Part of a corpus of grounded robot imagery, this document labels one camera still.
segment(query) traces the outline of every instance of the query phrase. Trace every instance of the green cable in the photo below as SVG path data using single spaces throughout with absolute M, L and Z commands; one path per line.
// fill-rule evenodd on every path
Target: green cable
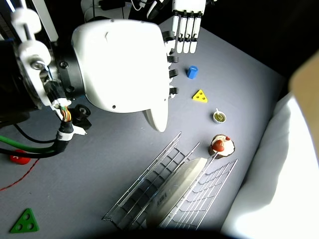
M 14 141 L 12 139 L 9 139 L 9 138 L 1 136 L 1 135 L 0 135 L 0 142 L 9 144 L 9 145 L 11 145 L 13 147 L 22 149 L 24 151 L 32 152 L 32 153 L 50 153 L 50 152 L 54 151 L 52 146 L 46 147 L 46 148 L 29 147 L 29 146 L 26 146 L 26 145 L 24 145 L 22 143 L 16 142 L 16 141 Z

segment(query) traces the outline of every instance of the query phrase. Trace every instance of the gray table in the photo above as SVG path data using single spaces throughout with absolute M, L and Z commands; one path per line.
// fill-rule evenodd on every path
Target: gray table
M 168 30 L 170 22 L 162 24 Z M 237 194 L 272 114 L 284 78 L 217 36 L 202 29 L 195 54 L 180 54 L 175 64 L 180 75 L 173 81 L 180 94 L 169 102 L 169 119 L 164 133 L 154 131 L 142 113 L 113 114 L 90 105 L 92 127 L 87 136 L 75 136 L 66 151 L 42 159 L 18 185 L 0 192 L 0 238 L 92 238 L 115 227 L 101 220 L 125 190 L 162 149 L 182 131 L 178 148 L 187 152 L 201 142 L 193 157 L 208 157 L 207 147 L 219 133 L 229 135 L 235 153 L 217 164 L 239 161 L 202 223 L 219 229 Z M 185 71 L 199 68 L 196 79 Z M 208 103 L 192 100 L 203 89 Z M 218 107 L 227 122 L 215 124 L 212 113 Z M 20 126 L 38 139 L 54 137 L 59 121 L 49 110 L 33 112 Z M 6 135 L 28 143 L 12 126 Z M 0 156 L 0 187 L 21 177 L 30 167 L 11 163 Z M 40 231 L 8 235 L 25 208 L 32 208 Z

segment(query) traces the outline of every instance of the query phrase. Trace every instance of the metal dish rack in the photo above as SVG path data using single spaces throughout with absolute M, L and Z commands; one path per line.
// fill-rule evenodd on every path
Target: metal dish rack
M 189 158 L 198 143 L 188 154 L 177 149 L 181 132 L 157 156 L 143 174 L 102 218 L 111 221 L 120 230 L 146 228 L 148 206 L 159 188 Z M 162 228 L 197 229 L 212 206 L 237 163 L 233 160 L 218 169 L 213 167 L 214 158 L 208 162 L 203 172 L 162 221 Z

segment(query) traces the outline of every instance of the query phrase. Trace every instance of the green triangle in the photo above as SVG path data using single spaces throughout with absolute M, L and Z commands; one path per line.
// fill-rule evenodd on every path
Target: green triangle
M 10 233 L 30 233 L 39 230 L 31 208 L 27 208 L 18 221 L 14 224 Z

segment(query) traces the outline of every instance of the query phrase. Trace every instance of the yellow triangular block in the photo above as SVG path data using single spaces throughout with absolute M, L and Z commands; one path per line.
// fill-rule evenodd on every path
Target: yellow triangular block
M 207 103 L 208 99 L 206 97 L 206 95 L 204 94 L 204 92 L 202 90 L 199 90 L 194 96 L 193 96 L 193 100 L 194 101 L 200 101 L 200 102 L 204 102 Z

